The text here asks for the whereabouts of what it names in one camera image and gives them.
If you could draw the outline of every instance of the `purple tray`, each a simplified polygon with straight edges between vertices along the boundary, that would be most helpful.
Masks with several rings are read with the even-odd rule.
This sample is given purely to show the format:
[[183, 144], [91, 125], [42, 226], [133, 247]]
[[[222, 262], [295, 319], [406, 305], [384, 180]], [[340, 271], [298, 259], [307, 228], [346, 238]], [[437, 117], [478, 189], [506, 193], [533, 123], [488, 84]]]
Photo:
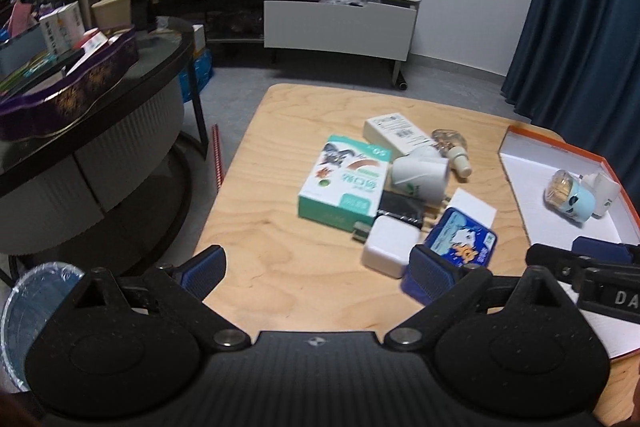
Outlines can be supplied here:
[[0, 103], [0, 140], [47, 137], [66, 129], [116, 86], [137, 61], [136, 31], [132, 28], [54, 85]]

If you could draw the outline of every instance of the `blue curtain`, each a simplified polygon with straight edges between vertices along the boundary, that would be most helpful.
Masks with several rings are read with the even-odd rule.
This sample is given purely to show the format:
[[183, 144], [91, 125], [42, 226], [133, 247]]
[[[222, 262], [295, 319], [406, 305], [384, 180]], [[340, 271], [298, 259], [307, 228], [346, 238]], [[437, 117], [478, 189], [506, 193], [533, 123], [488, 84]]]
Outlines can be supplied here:
[[502, 93], [604, 156], [640, 210], [640, 0], [532, 0]]

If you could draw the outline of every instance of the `clear plastic bottle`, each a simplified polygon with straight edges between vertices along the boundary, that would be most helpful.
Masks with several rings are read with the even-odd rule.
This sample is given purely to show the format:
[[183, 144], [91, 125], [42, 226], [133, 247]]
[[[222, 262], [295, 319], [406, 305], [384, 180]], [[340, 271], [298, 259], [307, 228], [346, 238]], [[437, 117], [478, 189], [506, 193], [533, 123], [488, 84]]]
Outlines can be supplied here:
[[595, 210], [596, 200], [569, 172], [556, 172], [545, 189], [545, 201], [561, 214], [584, 223]]
[[431, 133], [436, 140], [440, 153], [448, 158], [451, 166], [461, 178], [468, 178], [472, 168], [466, 152], [466, 140], [458, 131], [452, 129], [436, 129]]

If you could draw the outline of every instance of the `coffee table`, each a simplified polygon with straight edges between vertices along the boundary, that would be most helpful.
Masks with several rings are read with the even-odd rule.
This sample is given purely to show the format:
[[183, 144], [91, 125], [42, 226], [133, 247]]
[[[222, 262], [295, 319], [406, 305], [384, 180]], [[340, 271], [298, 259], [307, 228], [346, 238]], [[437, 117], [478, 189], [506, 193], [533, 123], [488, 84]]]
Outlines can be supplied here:
[[[260, 330], [373, 330], [379, 338], [420, 309], [399, 282], [360, 264], [350, 234], [297, 217], [297, 195], [326, 138], [362, 136], [367, 118], [401, 112], [421, 129], [453, 128], [468, 141], [474, 167], [457, 187], [498, 209], [498, 245], [489, 268], [520, 275], [529, 248], [522, 218], [497, 155], [510, 124], [548, 130], [475, 111], [329, 87], [271, 87], [247, 129], [196, 251], [225, 248], [223, 282], [205, 304], [255, 338]], [[596, 414], [606, 424], [632, 410], [640, 356], [612, 364]]]

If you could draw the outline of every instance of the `red and white strip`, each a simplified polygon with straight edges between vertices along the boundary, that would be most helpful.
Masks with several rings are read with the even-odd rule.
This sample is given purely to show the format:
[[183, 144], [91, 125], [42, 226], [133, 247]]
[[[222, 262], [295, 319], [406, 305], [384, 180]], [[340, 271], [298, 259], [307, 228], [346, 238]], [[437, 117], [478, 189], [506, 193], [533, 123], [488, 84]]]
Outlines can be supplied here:
[[222, 165], [222, 144], [220, 142], [220, 129], [218, 124], [211, 126], [212, 134], [212, 148], [213, 148], [213, 162], [216, 167], [216, 186], [218, 191], [222, 187], [222, 182], [225, 180], [225, 171]]

